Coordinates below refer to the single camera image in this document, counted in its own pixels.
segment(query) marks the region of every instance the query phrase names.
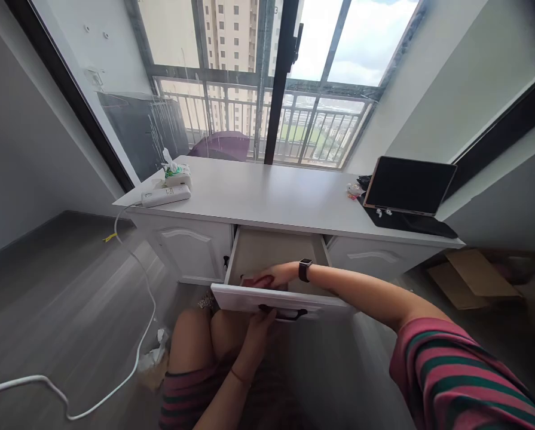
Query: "smartwatch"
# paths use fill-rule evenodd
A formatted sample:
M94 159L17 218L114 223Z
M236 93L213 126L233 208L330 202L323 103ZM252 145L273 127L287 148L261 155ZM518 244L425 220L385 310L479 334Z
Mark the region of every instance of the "smartwatch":
M299 262L299 279L303 282L309 282L307 279L307 269L313 264L313 260L302 259Z

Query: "wooden floor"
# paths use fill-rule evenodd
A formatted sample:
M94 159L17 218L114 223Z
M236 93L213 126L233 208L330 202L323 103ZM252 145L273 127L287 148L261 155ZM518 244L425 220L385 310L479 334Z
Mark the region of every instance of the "wooden floor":
M45 374L68 396L71 414L78 414L127 376L151 301L137 263L116 240L102 241L112 230L111 219L63 213L0 252L0 382ZM139 233L125 222L119 230L148 268L158 303L147 350L156 329L173 330L181 310L194 305L205 288L171 282ZM448 306L420 274L398 283ZM476 332L535 391L535 355L529 364L521 358L524 351L512 347L522 339L522 348L535 352L532 341L497 335L496 319L451 317ZM388 374L396 340L390 329L358 314L354 324L294 324L290 340L290 384L318 428L414 428ZM92 415L66 423L62 404L49 390L24 386L0 394L0 429L157 428L159 406L159 395L133 378Z

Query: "open drawer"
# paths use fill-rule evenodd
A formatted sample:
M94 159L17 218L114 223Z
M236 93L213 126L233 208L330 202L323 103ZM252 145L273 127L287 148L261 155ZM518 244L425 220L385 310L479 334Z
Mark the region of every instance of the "open drawer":
M313 284L296 279L288 291L239 286L242 275L253 275L271 265L303 258L330 266L321 235L289 234L240 227L231 251L224 284L212 284L213 295L221 309L255 313L264 306L277 308L279 321L344 318L353 308Z

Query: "high-rise building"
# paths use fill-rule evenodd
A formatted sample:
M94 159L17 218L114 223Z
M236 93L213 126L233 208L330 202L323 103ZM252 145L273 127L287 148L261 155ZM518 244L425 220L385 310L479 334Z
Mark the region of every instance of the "high-rise building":
M204 39L202 46L209 69L230 72L259 73L257 56L261 23L258 21L261 0L203 0L198 11L203 15ZM140 2L140 10L148 36L151 55L156 64L199 68L195 42L194 12L191 2L166 2L152 0ZM283 0L275 1L270 50L265 52L264 67L274 76L277 44L281 24ZM196 143L208 128L203 85L200 82L162 80L164 96L177 97L184 116L186 129L192 131ZM215 131L240 131L246 136L255 134L257 90L253 87L220 82L207 83L211 133ZM267 132L268 105L271 92L264 94L261 115L261 136Z

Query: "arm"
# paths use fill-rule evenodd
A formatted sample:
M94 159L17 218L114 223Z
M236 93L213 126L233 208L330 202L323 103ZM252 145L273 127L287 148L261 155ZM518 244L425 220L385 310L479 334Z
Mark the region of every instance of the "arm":
M256 278L266 275L274 277L273 287L292 281L299 276L299 262L270 267ZM311 265L307 269L307 278L312 284L330 291L396 332L416 318L432 317L450 321L435 305L377 278L319 265Z
M231 367L232 370L225 377L194 430L237 428L251 381L265 355L267 330L275 320L276 313L273 309L269 315L259 312L251 318L243 346Z

